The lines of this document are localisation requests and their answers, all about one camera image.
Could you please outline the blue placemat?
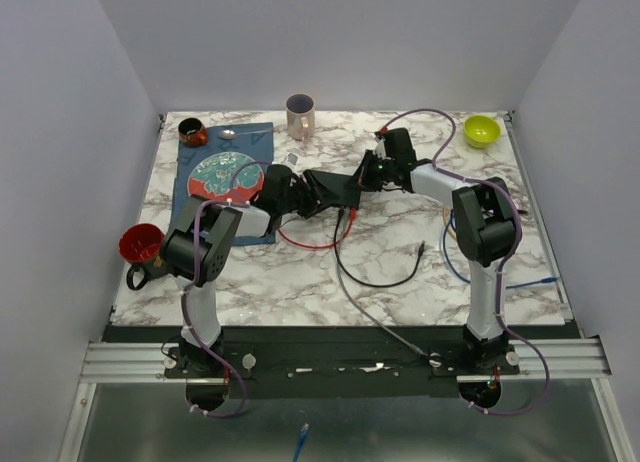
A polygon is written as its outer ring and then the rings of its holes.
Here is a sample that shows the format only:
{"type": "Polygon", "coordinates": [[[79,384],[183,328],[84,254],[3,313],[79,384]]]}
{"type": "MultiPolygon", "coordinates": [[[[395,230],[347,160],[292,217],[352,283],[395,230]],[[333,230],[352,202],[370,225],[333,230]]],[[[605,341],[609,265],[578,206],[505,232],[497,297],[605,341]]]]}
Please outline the blue placemat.
{"type": "Polygon", "coordinates": [[[232,129],[237,132],[257,131],[273,129],[271,122],[249,123],[227,126],[211,126],[207,128],[208,143],[201,147],[179,146],[177,156],[177,172],[174,179],[172,207],[170,219],[178,217],[184,208],[187,199],[187,179],[195,166],[203,159],[222,152],[239,152],[248,155],[255,160],[255,164],[262,166],[265,171],[274,159],[274,134],[263,133],[241,136],[234,140],[222,140],[218,133],[223,129],[232,129]]]}

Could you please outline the red and teal plate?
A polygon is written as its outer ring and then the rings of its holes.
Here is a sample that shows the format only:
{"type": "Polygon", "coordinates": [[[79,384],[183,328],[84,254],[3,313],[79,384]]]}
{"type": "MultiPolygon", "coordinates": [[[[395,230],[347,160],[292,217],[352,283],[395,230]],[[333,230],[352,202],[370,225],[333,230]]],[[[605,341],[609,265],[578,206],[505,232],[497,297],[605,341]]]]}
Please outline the red and teal plate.
{"type": "Polygon", "coordinates": [[[211,155],[191,171],[187,193],[206,199],[246,204],[262,187],[264,171],[255,160],[239,152],[211,155]]]}

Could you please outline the black network switch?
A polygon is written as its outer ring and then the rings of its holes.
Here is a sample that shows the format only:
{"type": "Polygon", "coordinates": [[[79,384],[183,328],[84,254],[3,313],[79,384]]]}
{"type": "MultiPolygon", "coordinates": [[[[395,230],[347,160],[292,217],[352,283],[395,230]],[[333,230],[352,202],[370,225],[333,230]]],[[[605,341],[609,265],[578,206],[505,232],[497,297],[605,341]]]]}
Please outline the black network switch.
{"type": "Polygon", "coordinates": [[[361,190],[350,184],[349,175],[307,169],[303,178],[310,190],[315,212],[328,208],[359,208],[361,190]]]}

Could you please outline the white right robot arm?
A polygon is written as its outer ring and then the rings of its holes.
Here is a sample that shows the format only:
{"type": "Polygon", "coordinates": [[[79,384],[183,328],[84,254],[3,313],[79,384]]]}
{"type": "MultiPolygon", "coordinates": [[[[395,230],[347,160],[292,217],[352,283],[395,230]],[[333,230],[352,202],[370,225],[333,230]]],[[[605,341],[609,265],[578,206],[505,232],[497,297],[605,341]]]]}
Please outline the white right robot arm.
{"type": "Polygon", "coordinates": [[[456,240],[470,269],[470,311],[466,330],[476,339],[460,349],[460,361],[480,374],[496,362],[488,341],[505,331],[502,319],[504,266],[522,239],[520,216],[504,182],[497,178],[464,177],[418,160],[405,128],[375,134],[377,146],[367,150],[345,186],[380,192],[394,184],[405,192],[426,196],[454,212],[456,240]]]}

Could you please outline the pink ceramic mug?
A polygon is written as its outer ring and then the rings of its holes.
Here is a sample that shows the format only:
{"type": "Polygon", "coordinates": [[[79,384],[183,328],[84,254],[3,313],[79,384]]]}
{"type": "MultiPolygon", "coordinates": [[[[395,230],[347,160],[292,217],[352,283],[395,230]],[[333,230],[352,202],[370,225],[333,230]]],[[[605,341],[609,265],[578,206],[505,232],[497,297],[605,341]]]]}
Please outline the pink ceramic mug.
{"type": "Polygon", "coordinates": [[[315,102],[304,93],[291,95],[285,104],[287,133],[298,141],[309,140],[315,131],[315,102]]]}

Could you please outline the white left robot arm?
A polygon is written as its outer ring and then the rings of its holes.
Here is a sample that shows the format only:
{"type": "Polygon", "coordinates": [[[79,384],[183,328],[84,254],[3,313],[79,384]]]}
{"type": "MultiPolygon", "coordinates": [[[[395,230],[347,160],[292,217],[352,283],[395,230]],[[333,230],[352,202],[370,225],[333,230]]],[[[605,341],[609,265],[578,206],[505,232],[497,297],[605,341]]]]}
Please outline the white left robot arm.
{"type": "Polygon", "coordinates": [[[179,287],[183,317],[181,336],[193,345],[187,364],[201,377],[214,375],[222,362],[213,346],[221,335],[215,280],[221,274],[238,238],[272,236],[282,217],[300,211],[313,197],[302,176],[274,164],[263,184],[244,202],[221,202],[192,196],[170,224],[160,255],[179,287]]]}

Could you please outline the red black patterned mug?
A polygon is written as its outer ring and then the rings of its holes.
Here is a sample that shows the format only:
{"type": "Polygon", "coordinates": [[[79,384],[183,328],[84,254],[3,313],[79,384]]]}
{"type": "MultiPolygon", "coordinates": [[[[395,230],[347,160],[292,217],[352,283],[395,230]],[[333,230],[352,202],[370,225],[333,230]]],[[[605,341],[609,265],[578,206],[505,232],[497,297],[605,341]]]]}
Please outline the red black patterned mug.
{"type": "Polygon", "coordinates": [[[126,285],[131,291],[141,290],[149,281],[168,274],[160,255],[164,233],[156,225],[140,223],[130,227],[120,238],[120,256],[129,264],[126,285]]]}

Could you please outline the small brown orange cup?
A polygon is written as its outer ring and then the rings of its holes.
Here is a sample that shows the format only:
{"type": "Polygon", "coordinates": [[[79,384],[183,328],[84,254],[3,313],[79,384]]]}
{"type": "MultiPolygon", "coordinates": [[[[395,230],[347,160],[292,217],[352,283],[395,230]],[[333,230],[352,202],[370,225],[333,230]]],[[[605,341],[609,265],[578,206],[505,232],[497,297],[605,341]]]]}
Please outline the small brown orange cup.
{"type": "Polygon", "coordinates": [[[201,147],[208,143],[205,125],[197,118],[189,117],[178,125],[180,142],[187,147],[201,147]]]}

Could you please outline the lime green bowl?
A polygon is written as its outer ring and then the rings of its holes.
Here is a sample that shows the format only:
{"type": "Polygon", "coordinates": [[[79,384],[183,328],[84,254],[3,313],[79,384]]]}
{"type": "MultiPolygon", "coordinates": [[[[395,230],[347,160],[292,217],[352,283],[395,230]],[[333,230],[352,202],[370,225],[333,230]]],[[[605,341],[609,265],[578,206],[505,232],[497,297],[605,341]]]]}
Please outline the lime green bowl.
{"type": "Polygon", "coordinates": [[[501,136],[501,127],[496,120],[485,115],[472,115],[463,125],[465,142],[476,149],[486,149],[501,136]]]}

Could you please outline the black mounting base bar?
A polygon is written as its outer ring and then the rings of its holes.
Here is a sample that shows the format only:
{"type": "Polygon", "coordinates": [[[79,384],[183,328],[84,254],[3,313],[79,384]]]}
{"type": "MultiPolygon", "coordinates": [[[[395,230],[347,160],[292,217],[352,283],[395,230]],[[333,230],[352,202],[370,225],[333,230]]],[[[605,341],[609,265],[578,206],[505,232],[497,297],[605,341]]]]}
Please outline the black mounting base bar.
{"type": "Polygon", "coordinates": [[[507,336],[474,342],[462,327],[226,327],[209,351],[179,342],[165,376],[196,400],[224,396],[474,398],[519,374],[507,336]]]}

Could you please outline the metal spoon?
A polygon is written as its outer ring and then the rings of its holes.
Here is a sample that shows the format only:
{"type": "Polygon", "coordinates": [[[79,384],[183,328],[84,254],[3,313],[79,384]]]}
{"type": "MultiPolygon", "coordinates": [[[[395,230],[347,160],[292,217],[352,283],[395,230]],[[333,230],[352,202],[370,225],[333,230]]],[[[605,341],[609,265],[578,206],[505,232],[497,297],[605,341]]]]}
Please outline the metal spoon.
{"type": "Polygon", "coordinates": [[[272,132],[272,129],[246,131],[246,132],[237,132],[232,129],[223,129],[218,133],[218,137],[222,140],[234,140],[241,136],[256,135],[256,134],[263,134],[263,133],[270,133],[270,132],[272,132]]]}

